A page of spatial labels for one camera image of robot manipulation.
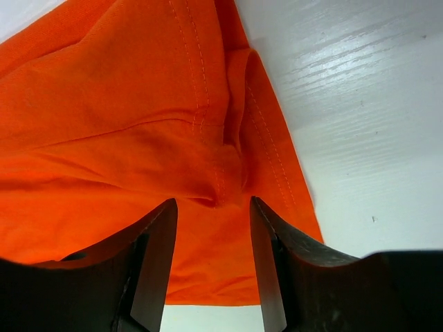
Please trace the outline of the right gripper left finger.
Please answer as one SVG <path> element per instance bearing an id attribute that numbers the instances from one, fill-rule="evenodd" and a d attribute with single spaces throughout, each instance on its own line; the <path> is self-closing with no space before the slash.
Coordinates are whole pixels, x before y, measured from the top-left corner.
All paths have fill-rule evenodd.
<path id="1" fill-rule="evenodd" d="M 159 331 L 177 233 L 164 201 L 59 261 L 1 260 L 2 331 Z"/>

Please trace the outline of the orange t shirt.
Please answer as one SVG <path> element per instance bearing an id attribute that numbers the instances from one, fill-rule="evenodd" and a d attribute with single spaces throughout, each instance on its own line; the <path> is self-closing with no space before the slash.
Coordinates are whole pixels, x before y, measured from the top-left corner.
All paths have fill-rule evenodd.
<path id="1" fill-rule="evenodd" d="M 67 1 L 1 45 L 1 256 L 59 260 L 177 201 L 166 302 L 259 302 L 249 202 L 321 240 L 234 1 Z"/>

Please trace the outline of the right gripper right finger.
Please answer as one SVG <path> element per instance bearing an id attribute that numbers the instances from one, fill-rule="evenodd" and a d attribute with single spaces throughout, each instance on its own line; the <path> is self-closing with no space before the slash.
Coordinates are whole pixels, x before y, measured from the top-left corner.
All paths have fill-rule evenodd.
<path id="1" fill-rule="evenodd" d="M 442 252 L 357 258 L 318 242 L 262 199 L 250 204 L 265 331 L 441 331 Z"/>

